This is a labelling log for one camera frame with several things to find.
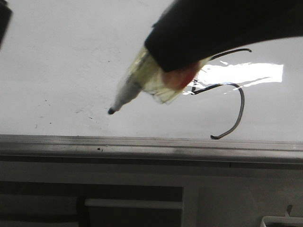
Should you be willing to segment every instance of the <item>black marker tip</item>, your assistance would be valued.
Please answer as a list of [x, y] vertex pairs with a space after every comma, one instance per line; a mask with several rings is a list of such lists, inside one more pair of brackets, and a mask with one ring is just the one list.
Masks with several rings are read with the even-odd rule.
[[108, 114], [109, 115], [112, 115], [112, 114], [114, 114], [116, 111], [112, 108], [112, 107], [110, 107], [110, 109], [108, 110]]

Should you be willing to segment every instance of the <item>white surface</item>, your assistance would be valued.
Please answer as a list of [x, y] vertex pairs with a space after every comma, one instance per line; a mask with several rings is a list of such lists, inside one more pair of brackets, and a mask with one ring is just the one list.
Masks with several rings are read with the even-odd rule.
[[[14, 15], [0, 51], [0, 134], [208, 139], [229, 129], [240, 107], [238, 91], [229, 86], [180, 95], [170, 105], [142, 93], [107, 115], [117, 83], [170, 2], [10, 0]], [[260, 70], [253, 81], [263, 78], [243, 87], [243, 118], [226, 139], [302, 141], [303, 38], [247, 48], [253, 52], [224, 56], [204, 68], [222, 78], [222, 67], [238, 65], [226, 73], [233, 82], [232, 70], [251, 62]], [[266, 73], [255, 67], [260, 63]]]

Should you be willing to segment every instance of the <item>aluminum rail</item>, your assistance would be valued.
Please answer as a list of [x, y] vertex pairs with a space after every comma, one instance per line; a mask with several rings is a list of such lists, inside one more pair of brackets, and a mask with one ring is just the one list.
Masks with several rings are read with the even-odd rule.
[[0, 135], [0, 156], [303, 164], [303, 143], [250, 140]]

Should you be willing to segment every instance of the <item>white wall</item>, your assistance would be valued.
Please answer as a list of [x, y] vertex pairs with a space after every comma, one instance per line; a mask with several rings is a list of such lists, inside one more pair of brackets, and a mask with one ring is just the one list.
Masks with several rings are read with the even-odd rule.
[[[238, 91], [227, 92], [232, 87], [180, 95], [170, 105], [142, 93], [107, 115], [117, 83], [170, 2], [9, 0], [14, 15], [0, 51], [0, 134], [208, 139], [229, 129], [240, 107]], [[226, 139], [301, 141], [303, 39], [247, 47], [253, 52], [210, 62], [218, 67], [206, 66], [207, 74], [219, 78], [226, 65], [239, 71], [239, 64], [270, 63], [283, 67], [283, 74], [259, 69], [256, 78], [268, 74], [279, 81], [282, 75], [282, 82], [243, 88], [244, 115]], [[232, 70], [226, 81], [239, 82]]]

